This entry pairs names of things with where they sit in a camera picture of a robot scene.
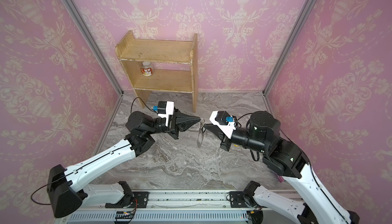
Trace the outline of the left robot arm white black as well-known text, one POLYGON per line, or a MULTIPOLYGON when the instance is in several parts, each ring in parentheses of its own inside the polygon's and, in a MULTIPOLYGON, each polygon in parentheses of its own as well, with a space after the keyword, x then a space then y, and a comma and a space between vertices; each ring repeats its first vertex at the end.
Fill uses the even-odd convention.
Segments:
POLYGON ((140 111, 130 114, 126 123, 129 134, 109 149, 68 167, 54 166, 50 170, 47 193, 55 218, 66 217, 83 205, 105 204, 107 208, 137 206, 131 188, 125 181, 97 190, 90 183, 112 168, 132 160, 155 143, 153 134, 166 133, 179 138, 201 119, 175 110, 168 118, 153 118, 140 111))

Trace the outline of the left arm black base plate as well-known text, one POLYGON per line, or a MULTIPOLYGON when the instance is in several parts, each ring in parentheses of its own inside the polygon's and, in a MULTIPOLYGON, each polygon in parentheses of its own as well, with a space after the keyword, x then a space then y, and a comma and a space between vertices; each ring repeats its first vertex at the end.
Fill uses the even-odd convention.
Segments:
POLYGON ((119 201, 114 204, 106 203, 105 208, 107 209, 120 209, 120 208, 146 208, 149 200, 148 191, 137 191, 133 192, 132 195, 126 193, 119 201))

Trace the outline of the silver metal key holder plate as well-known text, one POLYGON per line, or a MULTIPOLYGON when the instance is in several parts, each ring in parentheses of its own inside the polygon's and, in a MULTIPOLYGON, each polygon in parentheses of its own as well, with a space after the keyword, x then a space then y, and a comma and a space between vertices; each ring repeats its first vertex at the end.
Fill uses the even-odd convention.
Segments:
POLYGON ((200 120, 200 127, 199 127, 199 133, 198 133, 198 139, 197 139, 197 147, 201 148, 203 144, 203 140, 205 137, 205 120, 201 118, 200 120))

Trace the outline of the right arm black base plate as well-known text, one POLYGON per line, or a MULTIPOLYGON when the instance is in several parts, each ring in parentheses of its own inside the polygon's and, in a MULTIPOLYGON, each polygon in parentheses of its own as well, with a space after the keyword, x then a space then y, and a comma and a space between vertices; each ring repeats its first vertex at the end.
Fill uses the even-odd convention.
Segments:
POLYGON ((229 192, 229 202, 231 208, 265 208, 265 206, 257 204, 253 199, 245 195, 242 191, 229 192))

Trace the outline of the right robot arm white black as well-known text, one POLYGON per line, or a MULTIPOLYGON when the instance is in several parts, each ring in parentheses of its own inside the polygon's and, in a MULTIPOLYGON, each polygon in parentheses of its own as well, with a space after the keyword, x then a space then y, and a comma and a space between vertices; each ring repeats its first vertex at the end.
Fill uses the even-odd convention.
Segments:
POLYGON ((267 207, 295 224, 358 224, 359 215, 342 207, 316 176, 308 156, 292 141, 280 136, 281 123, 267 111, 251 114, 247 125, 226 111, 214 111, 203 127, 221 140, 220 148, 231 145, 262 154, 262 162, 288 182, 302 201, 268 191, 251 181, 243 191, 251 206, 267 207))

